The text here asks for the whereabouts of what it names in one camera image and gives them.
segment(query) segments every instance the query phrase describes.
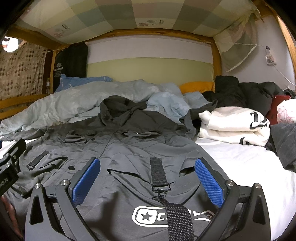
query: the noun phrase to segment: folded white sweatshirt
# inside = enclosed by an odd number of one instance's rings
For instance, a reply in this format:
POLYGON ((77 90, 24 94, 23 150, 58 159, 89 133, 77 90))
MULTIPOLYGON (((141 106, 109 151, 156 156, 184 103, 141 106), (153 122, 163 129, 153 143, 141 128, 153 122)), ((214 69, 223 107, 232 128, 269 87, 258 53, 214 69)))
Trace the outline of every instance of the folded white sweatshirt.
POLYGON ((237 144, 265 146, 270 123, 261 113, 241 107, 220 107, 199 113, 202 120, 198 137, 237 144))

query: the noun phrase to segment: orange pillow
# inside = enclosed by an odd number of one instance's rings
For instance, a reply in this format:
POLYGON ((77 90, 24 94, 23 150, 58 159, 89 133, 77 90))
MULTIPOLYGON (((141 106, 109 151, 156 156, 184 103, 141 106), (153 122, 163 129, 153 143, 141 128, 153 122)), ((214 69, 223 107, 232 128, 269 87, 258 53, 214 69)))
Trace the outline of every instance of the orange pillow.
POLYGON ((203 93, 208 90, 215 91, 214 82, 208 82, 208 81, 188 82, 180 85, 179 88, 182 94, 185 94, 188 92, 195 92, 195 91, 199 91, 200 93, 203 93))

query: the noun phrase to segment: black strap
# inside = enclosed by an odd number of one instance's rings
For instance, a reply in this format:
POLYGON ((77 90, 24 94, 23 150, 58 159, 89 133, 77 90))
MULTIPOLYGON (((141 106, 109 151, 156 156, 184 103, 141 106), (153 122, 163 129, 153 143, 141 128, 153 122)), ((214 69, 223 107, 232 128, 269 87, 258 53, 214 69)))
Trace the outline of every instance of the black strap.
POLYGON ((31 161, 26 167, 31 171, 33 170, 36 165, 41 161, 41 159, 43 157, 45 157, 47 154, 49 153, 49 151, 44 151, 42 152, 42 154, 40 154, 39 156, 37 156, 33 161, 31 161))
POLYGON ((161 158, 151 157, 150 167, 152 191, 158 193, 153 199, 161 202, 167 212, 169 241, 193 241, 194 229, 188 209, 181 204, 167 202, 164 198, 166 192, 170 191, 170 184, 166 179, 161 158), (164 186, 168 186, 169 189, 160 188, 164 186))

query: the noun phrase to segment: blue gripper pad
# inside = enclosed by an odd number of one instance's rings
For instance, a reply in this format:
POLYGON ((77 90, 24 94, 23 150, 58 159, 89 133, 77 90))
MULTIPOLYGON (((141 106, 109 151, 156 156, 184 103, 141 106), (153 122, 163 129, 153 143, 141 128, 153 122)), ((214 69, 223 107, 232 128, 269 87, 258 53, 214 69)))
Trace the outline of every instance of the blue gripper pad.
POLYGON ((221 187, 200 159, 195 161, 194 168, 195 173, 204 186, 207 195, 211 199, 211 202, 220 208, 224 202, 223 191, 221 187))
POLYGON ((101 169, 101 164, 99 159, 94 159, 89 168, 85 171, 81 179, 78 181, 73 189, 72 203, 76 207, 80 205, 85 200, 91 186, 93 185, 96 177, 98 176, 101 169))

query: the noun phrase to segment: hand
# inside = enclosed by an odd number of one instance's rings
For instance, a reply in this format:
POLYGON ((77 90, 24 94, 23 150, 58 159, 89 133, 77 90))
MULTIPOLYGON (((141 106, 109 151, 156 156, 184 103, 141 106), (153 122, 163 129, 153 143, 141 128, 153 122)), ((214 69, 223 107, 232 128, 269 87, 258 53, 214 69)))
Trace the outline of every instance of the hand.
POLYGON ((14 207, 11 205, 11 203, 8 201, 8 199, 3 195, 1 196, 1 201, 4 203, 5 209, 10 217, 10 220, 12 222, 13 230, 14 232, 22 239, 24 239, 24 236, 22 235, 19 225, 17 223, 17 217, 15 213, 14 207))

